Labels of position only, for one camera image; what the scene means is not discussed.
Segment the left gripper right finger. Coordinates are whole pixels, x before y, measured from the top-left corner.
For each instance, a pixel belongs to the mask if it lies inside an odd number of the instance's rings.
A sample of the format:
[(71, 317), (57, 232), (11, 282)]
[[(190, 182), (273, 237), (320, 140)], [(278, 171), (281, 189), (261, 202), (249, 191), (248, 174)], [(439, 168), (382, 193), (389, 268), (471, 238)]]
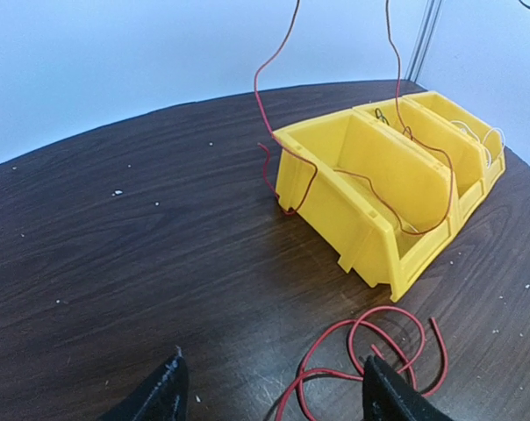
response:
[(365, 362), (362, 409), (368, 421), (452, 421), (378, 356)]

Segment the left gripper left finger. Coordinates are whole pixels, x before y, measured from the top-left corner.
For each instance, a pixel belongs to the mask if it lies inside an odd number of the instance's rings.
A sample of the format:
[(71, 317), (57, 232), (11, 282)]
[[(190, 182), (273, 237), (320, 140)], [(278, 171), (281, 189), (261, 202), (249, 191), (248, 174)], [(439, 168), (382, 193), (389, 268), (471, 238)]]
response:
[(177, 346), (123, 401), (98, 417), (99, 420), (186, 420), (189, 370)]

